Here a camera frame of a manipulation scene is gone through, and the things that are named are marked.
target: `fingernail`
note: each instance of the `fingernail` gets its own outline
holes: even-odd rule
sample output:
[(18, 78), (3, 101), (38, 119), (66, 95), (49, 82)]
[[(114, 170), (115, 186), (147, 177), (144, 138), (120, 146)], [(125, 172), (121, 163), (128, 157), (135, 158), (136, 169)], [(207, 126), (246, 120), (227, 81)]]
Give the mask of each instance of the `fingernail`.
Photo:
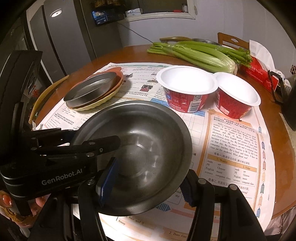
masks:
[(12, 207), (12, 200), (10, 196), (8, 196), (7, 194), (3, 194), (2, 199), (5, 205), (7, 205), (8, 207)]

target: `window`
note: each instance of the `window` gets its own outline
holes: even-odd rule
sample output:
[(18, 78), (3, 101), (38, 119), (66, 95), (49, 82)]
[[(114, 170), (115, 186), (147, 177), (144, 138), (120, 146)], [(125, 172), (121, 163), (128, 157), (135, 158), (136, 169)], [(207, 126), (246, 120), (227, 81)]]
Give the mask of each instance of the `window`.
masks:
[[(188, 12), (183, 12), (186, 4)], [(142, 14), (128, 16), (125, 21), (149, 18), (190, 18), (195, 19), (194, 0), (125, 0), (127, 10), (142, 9)]]

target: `metal bowl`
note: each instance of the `metal bowl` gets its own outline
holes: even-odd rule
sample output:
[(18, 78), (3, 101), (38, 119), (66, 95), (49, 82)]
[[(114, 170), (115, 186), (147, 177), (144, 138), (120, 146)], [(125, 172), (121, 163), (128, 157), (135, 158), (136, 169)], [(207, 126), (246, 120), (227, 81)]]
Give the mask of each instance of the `metal bowl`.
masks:
[(98, 99), (117, 83), (116, 73), (108, 72), (92, 76), (72, 88), (64, 97), (68, 107), (75, 108)]
[(203, 42), (203, 43), (207, 43), (207, 44), (214, 44), (214, 45), (222, 46), (219, 43), (216, 43), (216, 42), (210, 41), (210, 40), (206, 40), (206, 39), (193, 39), (193, 40), (196, 41), (196, 42)]
[(121, 139), (120, 148), (98, 156), (98, 170), (115, 156), (119, 176), (98, 212), (113, 216), (146, 212), (178, 189), (191, 163), (192, 142), (174, 111), (150, 101), (115, 104), (88, 119), (71, 144), (112, 135)]

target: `round white light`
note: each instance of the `round white light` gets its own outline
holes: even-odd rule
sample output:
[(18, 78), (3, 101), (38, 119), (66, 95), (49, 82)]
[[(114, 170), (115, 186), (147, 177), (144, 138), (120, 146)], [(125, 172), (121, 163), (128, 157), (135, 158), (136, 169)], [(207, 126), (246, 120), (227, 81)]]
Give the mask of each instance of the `round white light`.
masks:
[(61, 9), (58, 9), (58, 10), (55, 10), (50, 16), (52, 18), (54, 18), (54, 17), (60, 15), (61, 13), (62, 13), (62, 10)]

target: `brown tabletop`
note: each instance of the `brown tabletop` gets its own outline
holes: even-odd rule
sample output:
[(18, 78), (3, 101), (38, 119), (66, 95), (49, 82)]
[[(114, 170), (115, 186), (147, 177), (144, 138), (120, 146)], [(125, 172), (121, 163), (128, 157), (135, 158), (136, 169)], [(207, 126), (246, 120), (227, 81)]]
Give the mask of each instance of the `brown tabletop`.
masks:
[[(125, 47), (121, 50), (114, 51), (110, 54), (97, 58), (80, 70), (72, 73), (46, 102), (36, 120), (37, 124), (39, 124), (49, 111), (65, 96), (73, 85), (84, 80), (89, 75), (93, 74), (95, 71), (110, 62), (154, 62), (193, 66), (192, 64), (177, 58), (157, 54), (148, 54), (146, 52), (148, 48), (149, 45)], [(296, 178), (293, 176), (293, 173), (296, 171), (294, 150), (285, 125), (279, 115), (281, 108), (274, 103), (272, 95), (250, 77), (241, 73), (238, 73), (238, 76), (250, 83), (261, 97), (260, 110), (270, 135), (276, 168), (274, 218), (296, 205)]]

